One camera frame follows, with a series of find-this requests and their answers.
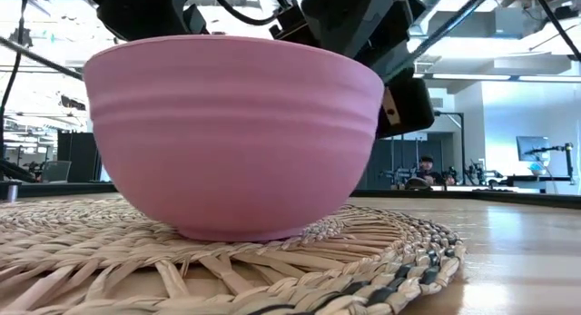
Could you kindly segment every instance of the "monitor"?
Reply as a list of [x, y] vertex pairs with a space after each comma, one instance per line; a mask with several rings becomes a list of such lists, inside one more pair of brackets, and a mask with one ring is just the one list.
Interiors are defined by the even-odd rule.
[[549, 152], [531, 152], [540, 148], [549, 147], [551, 145], [546, 137], [517, 137], [518, 160], [521, 162], [549, 162], [551, 160], [551, 154]]

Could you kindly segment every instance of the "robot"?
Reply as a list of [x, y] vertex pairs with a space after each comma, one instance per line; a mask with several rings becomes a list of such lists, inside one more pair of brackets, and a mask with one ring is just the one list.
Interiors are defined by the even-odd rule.
[[[118, 39], [209, 34], [206, 21], [188, 0], [92, 0], [97, 16]], [[345, 55], [365, 64], [384, 79], [388, 89], [378, 117], [377, 138], [430, 127], [434, 115], [428, 89], [414, 79], [413, 64], [397, 69], [409, 51], [408, 29], [426, 7], [419, 0], [277, 0], [278, 10], [266, 19], [252, 19], [226, 0], [216, 0], [232, 16], [249, 25], [271, 27], [273, 39], [305, 44]]]

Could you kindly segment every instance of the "man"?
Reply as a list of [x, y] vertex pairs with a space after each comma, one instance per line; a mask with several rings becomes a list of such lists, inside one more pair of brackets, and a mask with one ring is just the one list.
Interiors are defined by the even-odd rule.
[[444, 185], [446, 181], [438, 172], [432, 172], [434, 159], [429, 155], [424, 155], [419, 159], [417, 176], [424, 179], [430, 185]]

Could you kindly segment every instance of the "wooden table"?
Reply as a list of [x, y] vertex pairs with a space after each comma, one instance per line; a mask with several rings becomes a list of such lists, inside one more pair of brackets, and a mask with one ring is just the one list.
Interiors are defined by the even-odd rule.
[[404, 315], [581, 314], [579, 211], [466, 200], [350, 203], [447, 224], [468, 247], [463, 274], [441, 293], [412, 302]]

